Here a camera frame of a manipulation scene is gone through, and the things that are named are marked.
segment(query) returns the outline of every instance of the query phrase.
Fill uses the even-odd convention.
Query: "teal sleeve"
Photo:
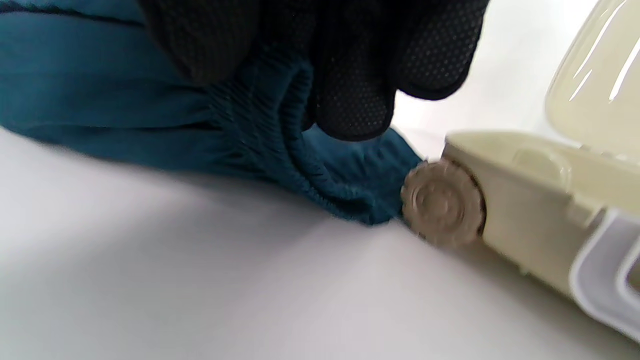
[[[84,154],[169,171],[269,181],[346,220],[400,215],[420,158],[393,130],[346,143],[301,118],[312,67],[257,46],[236,76],[189,86],[142,27],[0,14],[0,124]]]

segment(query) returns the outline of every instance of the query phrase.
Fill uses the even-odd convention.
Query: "plastic wheel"
[[[403,216],[412,231],[437,247],[478,239],[484,201],[472,177],[447,160],[423,162],[404,180]]]

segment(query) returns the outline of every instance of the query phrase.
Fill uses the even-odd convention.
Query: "gloved hand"
[[[314,89],[301,126],[317,124],[346,141],[368,140],[387,130],[397,90],[427,100],[457,91],[467,77],[489,2],[138,1],[154,38],[199,85],[233,73],[254,36],[308,56]]]

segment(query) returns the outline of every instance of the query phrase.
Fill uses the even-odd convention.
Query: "white plastic frame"
[[[640,293],[627,279],[640,259],[640,219],[608,209],[570,272],[576,303],[592,318],[640,343]]]

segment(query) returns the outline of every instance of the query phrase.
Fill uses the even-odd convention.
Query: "dotted grip glove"
[[[396,91],[440,100],[463,84],[489,0],[138,0],[152,37],[197,85],[229,77],[255,40],[308,56],[302,129],[345,141],[384,133]]]

